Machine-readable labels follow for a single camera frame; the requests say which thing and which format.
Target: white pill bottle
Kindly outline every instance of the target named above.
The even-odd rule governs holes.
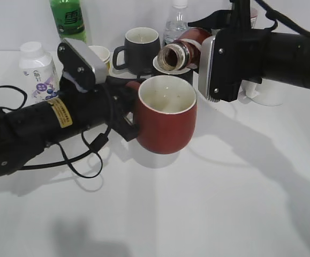
[[[28,97],[32,103],[57,96],[58,76],[54,60],[40,42],[27,42],[20,47],[19,67],[28,84]]]

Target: robotic arm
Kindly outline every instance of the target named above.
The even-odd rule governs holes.
[[[251,29],[250,0],[230,0],[232,10],[216,11],[188,24],[220,29],[202,44],[199,91],[206,99],[231,102],[237,99],[242,80],[261,84],[262,78],[310,89],[310,32],[288,17],[256,0],[274,25]],[[274,33],[277,21],[300,33]]]
[[[256,1],[266,9],[274,25],[251,29],[250,0],[230,1],[232,10],[220,10],[189,24],[220,29],[202,44],[199,67],[202,95],[215,102],[231,102],[237,99],[242,80],[261,83],[262,78],[310,89],[310,32],[262,0]],[[274,33],[277,21],[299,34]],[[20,108],[9,113],[0,107],[0,176],[21,169],[65,164],[78,174],[71,163],[90,153],[99,155],[112,129],[126,141],[138,136],[138,127],[126,118],[138,97],[136,91],[125,87],[132,80],[107,76],[105,64],[81,41],[66,39],[57,53],[64,65],[57,98],[21,108],[24,100]],[[108,125],[106,132],[88,143],[84,131],[103,123]],[[89,150],[69,160],[59,142],[79,133]],[[54,144],[60,146],[65,161],[24,166]]]

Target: bottle cap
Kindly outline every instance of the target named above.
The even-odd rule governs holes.
[[[175,8],[186,8],[188,6],[188,0],[172,0],[172,6]]]
[[[21,56],[27,59],[37,59],[45,55],[40,42],[27,42],[20,47]]]

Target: white wall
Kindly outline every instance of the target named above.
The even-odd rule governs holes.
[[[267,1],[310,29],[310,1]],[[123,35],[132,27],[153,27],[162,35],[170,6],[170,0],[81,2],[88,43],[103,45],[110,50],[122,44]],[[203,18],[215,10],[230,6],[229,0],[190,0],[189,5],[191,20]],[[260,7],[258,9],[258,26],[270,25],[264,12]],[[280,26],[280,31],[289,30]],[[0,0],[0,50],[17,50],[22,43],[31,40],[41,41],[48,50],[55,50],[59,42],[48,0]]]

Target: brown bottle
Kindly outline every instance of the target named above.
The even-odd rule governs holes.
[[[196,69],[200,63],[201,44],[210,36],[211,33],[202,28],[187,30],[179,39],[161,49],[157,58],[159,66],[166,71]]]

